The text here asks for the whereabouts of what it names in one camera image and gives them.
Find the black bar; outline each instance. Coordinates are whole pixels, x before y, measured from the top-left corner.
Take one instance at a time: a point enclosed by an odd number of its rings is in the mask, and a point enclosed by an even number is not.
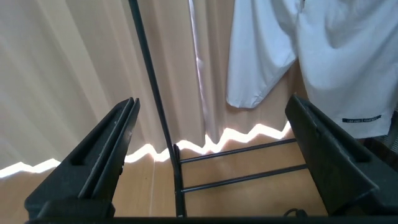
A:
[[[175,183],[175,206],[177,217],[186,217],[185,203],[183,201],[182,194],[182,175],[180,164],[176,158],[175,151],[173,149],[172,140],[170,137],[169,127],[167,126],[166,116],[164,113],[164,108],[162,104],[162,99],[159,93],[159,87],[156,81],[156,75],[154,70],[154,65],[152,64],[152,58],[150,56],[147,38],[145,35],[144,25],[142,23],[141,13],[139,11],[139,6],[137,0],[129,0],[130,10],[132,18],[134,19],[134,24],[136,25],[137,36],[139,39],[139,44],[142,51],[142,56],[144,57],[145,66],[147,69],[150,87],[152,88],[152,93],[154,95],[157,113],[159,114],[160,123],[162,124],[162,129],[164,133],[164,138],[166,140],[167,149],[169,150],[170,160],[173,165],[174,172],[174,183]]]
[[[257,146],[244,147],[242,149],[234,149],[234,150],[230,150],[230,151],[217,152],[217,153],[204,155],[204,156],[198,156],[198,157],[189,158],[189,159],[182,159],[182,160],[180,160],[180,163],[183,164],[183,163],[187,163],[187,162],[195,162],[195,161],[210,159],[210,158],[219,157],[219,156],[226,156],[226,155],[231,155],[231,154],[240,153],[240,152],[247,152],[247,151],[251,151],[251,150],[262,149],[265,147],[279,146],[281,144],[288,144],[288,143],[292,143],[292,142],[296,142],[296,139],[286,139],[286,140],[281,140],[281,141],[276,141],[276,142],[271,142],[271,143],[266,143],[266,144],[260,144]]]
[[[219,187],[219,186],[228,185],[228,184],[235,184],[238,182],[254,180],[254,179],[261,178],[261,177],[269,177],[269,176],[277,175],[277,174],[284,174],[287,172],[293,172],[293,171],[306,169],[306,168],[307,168],[307,165],[302,164],[302,165],[298,165],[298,166],[292,166],[292,167],[287,167],[287,168],[282,168],[282,169],[277,169],[277,170],[272,170],[272,171],[267,171],[267,172],[261,172],[258,174],[247,175],[244,177],[237,177],[237,178],[232,178],[232,179],[228,179],[228,180],[217,181],[217,182],[213,182],[213,183],[209,183],[209,184],[201,184],[201,185],[196,185],[196,186],[192,186],[192,187],[186,187],[182,190],[182,192],[187,193],[187,192],[193,192],[196,190],[203,190],[203,189],[209,189],[212,187]]]

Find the black cable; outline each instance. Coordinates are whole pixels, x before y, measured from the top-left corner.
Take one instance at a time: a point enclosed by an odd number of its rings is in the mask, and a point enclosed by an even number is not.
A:
[[[296,217],[307,217],[307,213],[303,209],[291,208],[284,213],[284,217],[287,217],[290,213],[296,212]]]

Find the beige curtain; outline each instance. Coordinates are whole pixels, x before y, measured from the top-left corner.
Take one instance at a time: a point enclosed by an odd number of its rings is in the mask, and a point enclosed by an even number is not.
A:
[[[173,142],[203,146],[205,133],[217,143],[227,127],[286,122],[297,65],[258,108],[226,104],[233,4],[194,0],[192,29],[188,0],[139,1]],[[127,0],[0,1],[0,66],[0,169],[61,161],[130,96],[141,111],[129,153],[147,143],[165,149]]]

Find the black label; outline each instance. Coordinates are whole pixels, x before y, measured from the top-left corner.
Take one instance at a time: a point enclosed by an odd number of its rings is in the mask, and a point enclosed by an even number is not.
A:
[[[344,123],[362,123],[362,122],[372,122],[377,119],[381,118],[381,115],[375,116],[374,118],[360,118],[360,119],[348,119],[348,118],[343,118]]]

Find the hanging clothes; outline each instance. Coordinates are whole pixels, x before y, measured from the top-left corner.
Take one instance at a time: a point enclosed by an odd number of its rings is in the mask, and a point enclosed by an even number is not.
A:
[[[256,107],[297,58],[295,23],[301,0],[235,0],[227,102]]]
[[[305,1],[297,49],[310,101],[354,138],[385,135],[398,96],[398,1]]]

